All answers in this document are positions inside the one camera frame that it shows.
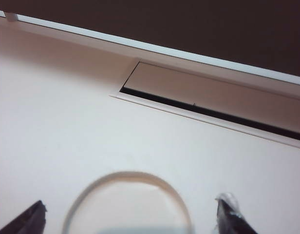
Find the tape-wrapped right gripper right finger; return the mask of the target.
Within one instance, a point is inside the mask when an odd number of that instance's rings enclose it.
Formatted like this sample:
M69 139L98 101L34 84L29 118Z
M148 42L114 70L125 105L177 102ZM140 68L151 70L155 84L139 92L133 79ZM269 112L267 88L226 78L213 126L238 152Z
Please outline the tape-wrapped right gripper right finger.
M242 215L232 193L220 193L215 200L218 203L215 234L257 234Z

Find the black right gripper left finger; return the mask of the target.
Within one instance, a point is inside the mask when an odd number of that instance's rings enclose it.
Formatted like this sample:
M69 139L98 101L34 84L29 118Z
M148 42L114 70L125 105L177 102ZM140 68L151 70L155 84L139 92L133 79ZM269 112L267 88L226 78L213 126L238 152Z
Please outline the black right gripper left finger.
M38 200L0 229L0 234L42 234L46 225L46 206Z

